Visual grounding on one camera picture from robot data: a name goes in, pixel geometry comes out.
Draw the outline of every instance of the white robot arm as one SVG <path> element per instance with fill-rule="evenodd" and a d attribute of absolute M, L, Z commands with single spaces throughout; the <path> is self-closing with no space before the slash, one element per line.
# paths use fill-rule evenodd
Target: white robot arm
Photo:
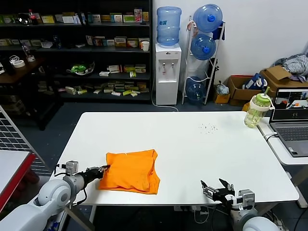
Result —
<path fill-rule="evenodd" d="M 255 193 L 249 189 L 240 190 L 235 197 L 233 184 L 219 179 L 224 188 L 214 189 L 201 181 L 203 194 L 213 201 L 220 201 L 229 210 L 234 231 L 280 231 L 270 220 L 258 217 L 255 209 Z"/>
<path fill-rule="evenodd" d="M 74 175 L 71 169 L 67 168 L 62 180 L 50 180 L 42 186 L 38 195 L 28 204 L 21 205 L 14 209 L 0 222 L 1 231 L 42 231 L 45 229 L 48 219 L 71 205 L 76 195 L 84 190 L 88 183 L 94 179 L 103 178 L 104 172 L 109 166 L 87 168 L 85 172 Z"/>

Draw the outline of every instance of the water bottle rack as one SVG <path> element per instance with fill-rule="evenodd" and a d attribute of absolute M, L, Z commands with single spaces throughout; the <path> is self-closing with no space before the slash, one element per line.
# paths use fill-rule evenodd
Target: water bottle rack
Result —
<path fill-rule="evenodd" d="M 186 66 L 185 66 L 185 72 L 184 72 L 184 84 L 183 84 L 183 90 L 182 90 L 182 104 L 184 104 L 184 99 L 186 96 L 186 81 L 188 78 L 190 78 L 191 80 L 193 80 L 194 82 L 204 82 L 204 81 L 207 81 L 209 80 L 209 83 L 207 85 L 207 89 L 206 89 L 206 96 L 205 96 L 205 100 L 204 100 L 204 105 L 206 105 L 206 102 L 207 102 L 207 99 L 208 99 L 208 93 L 209 93 L 209 87 L 211 86 L 211 83 L 212 83 L 212 80 L 213 80 L 213 75 L 214 75 L 214 72 L 215 72 L 215 68 L 216 68 L 216 65 L 217 65 L 217 56 L 218 56 L 218 49 L 219 49 L 219 44 L 220 42 L 222 41 L 222 36 L 223 36 L 223 33 L 225 31 L 225 22 L 223 22 L 222 26 L 220 26 L 219 28 L 221 28 L 221 34 L 220 34 L 220 37 L 219 37 L 219 40 L 218 42 L 216 42 L 216 51 L 214 53 L 214 55 L 211 57 L 211 58 L 215 58 L 214 59 L 214 63 L 212 63 L 211 61 L 211 58 L 208 59 L 208 60 L 205 60 L 205 61 L 209 61 L 211 64 L 212 64 L 212 72 L 211 72 L 211 76 L 209 77 L 207 72 L 204 71 L 205 73 L 205 78 L 202 79 L 202 80 L 194 80 L 192 79 L 188 72 L 189 70 L 198 70 L 198 68 L 194 68 L 194 69 L 189 69 L 189 57 L 192 56 L 193 57 L 193 54 L 191 52 L 191 45 L 192 45 L 192 39 L 193 37 L 195 36 L 194 35 L 194 31 L 197 29 L 197 25 L 196 23 L 192 20 L 192 17 L 189 16 L 189 22 L 188 22 L 188 25 L 187 25 L 187 43 L 186 43 L 186 57 L 185 57 L 185 63 L 186 63 Z"/>

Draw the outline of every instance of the white desk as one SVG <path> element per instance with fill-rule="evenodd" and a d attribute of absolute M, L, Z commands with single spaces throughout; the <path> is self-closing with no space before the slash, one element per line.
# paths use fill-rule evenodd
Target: white desk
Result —
<path fill-rule="evenodd" d="M 24 169 L 21 169 L 21 167 L 23 167 L 23 164 L 26 162 L 29 155 L 29 152 L 0 150 L 0 211 L 3 209 L 15 187 L 26 172 Z M 28 167 L 29 165 L 26 164 L 23 168 L 27 170 Z M 20 173 L 21 177 L 14 179 L 14 176 L 19 170 L 22 171 L 22 173 Z"/>
<path fill-rule="evenodd" d="M 100 191 L 97 180 L 86 188 L 85 205 L 212 204 L 200 180 L 220 188 L 219 178 L 236 191 L 251 189 L 257 203 L 296 201 L 284 169 L 244 117 L 245 112 L 84 113 L 58 163 L 75 160 L 82 171 L 106 164 L 107 152 L 157 151 L 157 195 Z M 83 198 L 79 193 L 76 201 Z"/>
<path fill-rule="evenodd" d="M 270 119 L 269 117 L 265 117 L 258 124 L 259 130 L 263 135 L 270 134 L 273 132 L 273 129 L 269 125 L 270 121 L 269 119 Z M 302 195 L 297 186 L 308 178 L 308 157 L 292 157 L 289 151 L 286 149 L 285 145 L 281 142 L 280 138 L 278 137 L 271 137 L 268 140 L 268 144 L 282 165 L 288 165 L 288 166 L 304 165 L 304 167 L 295 176 L 291 176 L 289 173 L 288 174 L 289 177 L 292 177 L 291 181 L 293 185 L 296 186 L 296 190 L 299 193 L 300 197 L 299 200 L 297 201 L 299 206 L 301 208 L 307 208 L 308 204 L 305 201 L 304 196 Z"/>
<path fill-rule="evenodd" d="M 274 132 L 274 130 L 269 125 L 269 119 L 269 117 L 265 117 L 258 124 L 262 135 Z M 308 165 L 308 157 L 292 157 L 289 151 L 286 149 L 285 145 L 278 137 L 271 137 L 268 141 L 268 144 L 272 148 L 273 152 L 275 153 L 281 164 L 291 166 Z"/>

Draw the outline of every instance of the orange cloth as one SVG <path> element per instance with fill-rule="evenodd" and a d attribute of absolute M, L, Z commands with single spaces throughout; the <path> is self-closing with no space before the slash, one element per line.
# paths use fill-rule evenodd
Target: orange cloth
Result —
<path fill-rule="evenodd" d="M 154 169 L 156 158 L 154 149 L 127 154 L 107 153 L 110 168 L 101 179 L 99 189 L 157 194 L 160 179 Z"/>

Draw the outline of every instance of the wire mesh panel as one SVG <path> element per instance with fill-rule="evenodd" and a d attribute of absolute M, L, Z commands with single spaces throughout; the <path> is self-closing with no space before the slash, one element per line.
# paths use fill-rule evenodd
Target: wire mesh panel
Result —
<path fill-rule="evenodd" d="M 0 150 L 26 151 L 35 154 L 31 169 L 39 176 L 50 176 L 51 171 L 44 160 L 23 136 L 4 109 L 0 106 Z"/>

